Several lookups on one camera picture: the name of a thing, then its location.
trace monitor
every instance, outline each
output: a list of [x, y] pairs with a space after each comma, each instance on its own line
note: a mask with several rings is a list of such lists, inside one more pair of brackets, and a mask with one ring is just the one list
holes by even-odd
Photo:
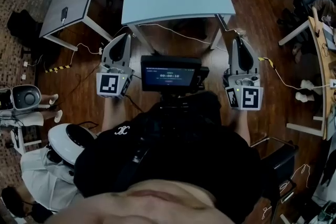
[[206, 78], [208, 68], [195, 58], [173, 56], [142, 56], [143, 91], [188, 93]]
[[145, 67], [147, 85], [190, 86], [194, 77], [193, 68]]

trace white cable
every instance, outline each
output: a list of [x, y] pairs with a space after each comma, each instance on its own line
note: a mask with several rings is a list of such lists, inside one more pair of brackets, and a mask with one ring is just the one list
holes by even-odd
[[[189, 38], [189, 39], [194, 39], [194, 40], [197, 40], [197, 41], [202, 42], [202, 43], [204, 43], [204, 44], [209, 44], [209, 45], [211, 44], [210, 42], [205, 42], [205, 41], [199, 40], [199, 39], [197, 39], [197, 38], [187, 37], [187, 36], [185, 36], [185, 35], [182, 35], [182, 34], [180, 34], [180, 33], [178, 33], [178, 32], [175, 32], [175, 31], [172, 30], [172, 29], [169, 29], [169, 28], [164, 27], [164, 26], [159, 25], [159, 24], [142, 24], [142, 25], [139, 25], [139, 26], [143, 26], [143, 25], [157, 25], [157, 26], [160, 26], [160, 27], [162, 27], [162, 28], [164, 28], [164, 29], [166, 29], [166, 30], [169, 30], [169, 31], [171, 31], [171, 32], [174, 32], [174, 33], [176, 33], [176, 34], [178, 34], [178, 35], [180, 35], [180, 36], [182, 36], [182, 37]], [[221, 48], [219, 48], [219, 47], [217, 47], [217, 46], [216, 46], [216, 48], [219, 49], [219, 50], [222, 50], [222, 51], [227, 52], [227, 50], [225, 50], [225, 49], [221, 49]]]
[[[301, 174], [303, 174], [307, 166], [308, 166], [308, 176], [307, 176], [307, 181], [306, 181], [306, 188], [308, 188], [308, 178], [309, 178], [309, 176], [310, 176], [310, 166], [309, 166], [308, 164], [303, 164], [303, 165], [301, 165], [299, 168], [297, 168], [297, 169], [295, 170], [294, 174], [292, 175], [292, 177], [290, 178], [290, 179], [293, 179], [295, 173], [296, 173], [301, 167], [303, 167], [303, 169], [301, 170]], [[286, 183], [283, 183], [283, 184], [280, 186], [280, 193], [282, 193], [282, 192], [284, 191], [284, 189], [288, 186], [288, 184], [289, 184], [289, 182], [286, 182]], [[270, 209], [270, 208], [272, 208], [272, 206], [270, 206], [270, 207], [268, 207], [268, 208], [267, 208], [267, 207], [264, 207], [264, 208], [263, 208], [264, 213], [263, 213], [263, 215], [262, 215], [263, 217], [261, 218], [262, 220], [264, 220], [264, 218], [265, 218], [265, 213], [266, 213], [267, 210]]]
[[180, 33], [178, 33], [178, 32], [175, 32], [175, 31], [172, 30], [172, 29], [166, 28], [166, 27], [164, 27], [164, 26], [162, 26], [162, 25], [158, 25], [158, 24], [142, 24], [142, 25], [139, 25], [139, 26], [143, 26], [143, 25], [157, 25], [157, 26], [160, 26], [160, 27], [162, 27], [162, 28], [164, 28], [164, 29], [167, 29], [167, 30], [169, 30], [169, 31], [171, 31], [171, 32], [174, 32], [174, 33], [176, 33], [176, 34], [178, 34], [178, 35], [180, 35], [180, 36], [182, 36], [182, 37], [186, 37], [186, 38], [189, 38], [189, 39], [194, 39], [194, 40], [197, 40], [197, 41], [202, 42], [202, 43], [204, 43], [204, 44], [211, 44], [211, 43], [209, 43], [209, 42], [205, 42], [205, 41], [199, 40], [199, 39], [197, 39], [197, 38], [187, 37], [187, 36], [182, 35], [182, 34], [180, 34]]
[[128, 27], [127, 25], [123, 26], [120, 28], [120, 30], [118, 32], [115, 33], [115, 35], [113, 37], [115, 37], [117, 35], [117, 33], [119, 33], [122, 29], [124, 29], [125, 27]]
[[[99, 54], [99, 52], [91, 52], [91, 50], [89, 49], [89, 47], [86, 46], [86, 45], [84, 45], [83, 43], [79, 43], [76, 47], [78, 47], [79, 45], [83, 45], [84, 47], [87, 47], [87, 49], [89, 50], [89, 53], [91, 53], [91, 54]], [[72, 59], [73, 59], [74, 54], [75, 54], [75, 51], [73, 51], [73, 53], [72, 53], [70, 65], [72, 64]]]
[[271, 208], [272, 208], [272, 206], [270, 206], [270, 207], [268, 207], [268, 208], [265, 207], [265, 208], [263, 209], [264, 213], [263, 213], [263, 215], [262, 215], [263, 217], [261, 218], [261, 220], [264, 220], [264, 219], [265, 219], [265, 213], [267, 212], [268, 209], [271, 209]]
[[34, 67], [34, 66], [38, 65], [38, 63], [41, 61], [42, 56], [43, 55], [40, 56], [40, 58], [38, 59], [38, 62], [35, 63], [34, 65], [30, 65], [30, 64], [27, 64], [27, 65], [30, 66], [30, 67]]
[[[285, 84], [284, 81], [282, 80], [281, 76], [279, 75], [277, 69], [275, 69], [275, 72], [278, 74], [279, 78], [281, 79], [282, 83], [283, 83], [285, 86], [290, 87], [290, 88], [293, 88], [293, 89], [296, 89], [296, 90], [304, 90], [304, 89], [307, 89], [307, 88], [296, 88], [296, 87], [294, 87], [294, 86]], [[315, 86], [315, 87], [309, 88], [308, 90], [317, 89], [317, 88], [323, 88], [323, 87], [328, 87], [328, 86], [330, 86], [330, 84], [326, 84], [326, 85], [322, 85], [322, 86]]]

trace plug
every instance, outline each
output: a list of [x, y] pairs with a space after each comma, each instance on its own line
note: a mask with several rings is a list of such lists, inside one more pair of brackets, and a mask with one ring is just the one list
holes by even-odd
[[336, 79], [330, 79], [330, 89], [336, 88]]

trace patterned rug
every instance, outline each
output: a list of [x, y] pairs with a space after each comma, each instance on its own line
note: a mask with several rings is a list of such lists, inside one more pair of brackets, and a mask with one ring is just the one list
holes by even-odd
[[[20, 12], [26, 9], [38, 22], [42, 22], [51, 0], [0, 0], [0, 84], [7, 84], [10, 87], [20, 84], [34, 84], [35, 68], [23, 67], [23, 62], [32, 64], [30, 55], [21, 59], [21, 48], [18, 40], [12, 37], [7, 29], [7, 22], [12, 11]], [[7, 134], [0, 136], [0, 191], [8, 185], [17, 186], [21, 184], [20, 154], [13, 148], [7, 149], [5, 143], [11, 137]], [[37, 139], [35, 128], [29, 128], [26, 141]], [[34, 150], [38, 146], [26, 147], [27, 151]], [[0, 215], [6, 223], [16, 223], [10, 216], [2, 202], [0, 202]]]

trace small display screen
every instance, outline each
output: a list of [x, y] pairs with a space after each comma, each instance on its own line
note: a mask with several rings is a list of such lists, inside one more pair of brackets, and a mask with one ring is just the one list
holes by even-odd
[[151, 86], [189, 86], [195, 69], [185, 68], [145, 68], [145, 81]]

